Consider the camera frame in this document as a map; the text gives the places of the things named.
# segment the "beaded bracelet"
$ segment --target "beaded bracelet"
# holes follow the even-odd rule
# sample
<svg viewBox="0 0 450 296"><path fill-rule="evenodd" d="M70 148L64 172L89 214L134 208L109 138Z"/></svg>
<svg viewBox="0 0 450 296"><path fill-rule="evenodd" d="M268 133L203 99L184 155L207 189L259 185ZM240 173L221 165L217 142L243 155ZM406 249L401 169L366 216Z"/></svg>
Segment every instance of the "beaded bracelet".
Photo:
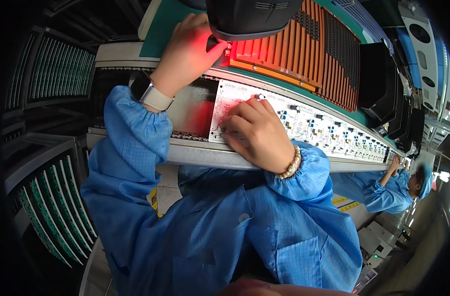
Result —
<svg viewBox="0 0 450 296"><path fill-rule="evenodd" d="M285 179L287 177L289 177L289 175L293 174L295 172L295 170L297 169L297 164L299 163L299 161L301 160L301 149L299 148L299 146L294 145L294 149L295 149L295 157L293 162L289 165L289 167L287 168L287 171L282 173L282 174L275 174L276 178L280 178Z"/></svg>

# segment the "green mat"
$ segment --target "green mat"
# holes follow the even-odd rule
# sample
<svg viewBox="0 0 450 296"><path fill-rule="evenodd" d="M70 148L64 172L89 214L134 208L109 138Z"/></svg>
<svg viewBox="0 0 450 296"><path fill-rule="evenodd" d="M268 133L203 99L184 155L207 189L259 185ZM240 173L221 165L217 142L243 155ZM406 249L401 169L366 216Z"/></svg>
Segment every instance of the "green mat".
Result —
<svg viewBox="0 0 450 296"><path fill-rule="evenodd" d="M335 14L345 25L350 28L350 30L357 35L363 44L366 43L366 39L363 36L363 29L350 16L335 7L330 0L315 0L315 2ZM151 22L151 27L146 35L145 42L143 43L139 56L160 58L169 42L169 39L171 38L171 35L173 34L176 24L182 21L190 13L198 14L201 12L202 10L192 9L180 3L178 0L162 0L154 19ZM294 86L291 83L233 67L219 66L215 64L214 68L227 70L237 74L243 74L284 87L288 90L309 97L319 103L323 103L341 114L352 118L360 124L367 126L369 117L364 111L357 110L356 112L348 112L323 98L317 97L303 88ZM386 137L385 140L394 145L394 141L390 140L388 137Z"/></svg>

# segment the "watch strap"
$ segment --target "watch strap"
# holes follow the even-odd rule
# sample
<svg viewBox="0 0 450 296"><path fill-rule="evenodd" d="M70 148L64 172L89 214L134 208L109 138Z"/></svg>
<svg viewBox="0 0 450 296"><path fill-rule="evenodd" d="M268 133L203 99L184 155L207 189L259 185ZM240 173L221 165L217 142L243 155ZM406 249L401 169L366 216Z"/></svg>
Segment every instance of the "watch strap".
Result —
<svg viewBox="0 0 450 296"><path fill-rule="evenodd" d="M151 106L158 110L166 110L173 103L174 97L168 98L157 88L152 87L146 97L143 99L143 104Z"/></svg>

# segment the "white circuit board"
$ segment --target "white circuit board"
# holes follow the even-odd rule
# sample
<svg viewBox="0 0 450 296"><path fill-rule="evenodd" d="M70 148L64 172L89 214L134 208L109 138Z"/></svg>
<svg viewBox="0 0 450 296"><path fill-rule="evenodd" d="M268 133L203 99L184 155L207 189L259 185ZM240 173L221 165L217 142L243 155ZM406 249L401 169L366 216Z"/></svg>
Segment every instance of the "white circuit board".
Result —
<svg viewBox="0 0 450 296"><path fill-rule="evenodd" d="M208 141L224 144L220 133L225 130L220 125L228 110L259 94L273 106L289 139L318 146L328 157L383 163L388 153L386 163L389 163L396 154L379 139L327 112L273 92L228 80L220 80L218 84Z"/></svg>

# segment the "button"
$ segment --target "button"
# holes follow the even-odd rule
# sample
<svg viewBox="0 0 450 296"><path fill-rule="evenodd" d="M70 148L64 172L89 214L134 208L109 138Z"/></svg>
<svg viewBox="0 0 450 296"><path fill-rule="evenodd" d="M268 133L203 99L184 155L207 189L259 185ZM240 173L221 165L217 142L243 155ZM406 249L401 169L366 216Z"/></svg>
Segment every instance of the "button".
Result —
<svg viewBox="0 0 450 296"><path fill-rule="evenodd" d="M246 219L250 219L250 215L243 213L240 215L240 217L238 217L238 222L241 223L241 222L245 221Z"/></svg>

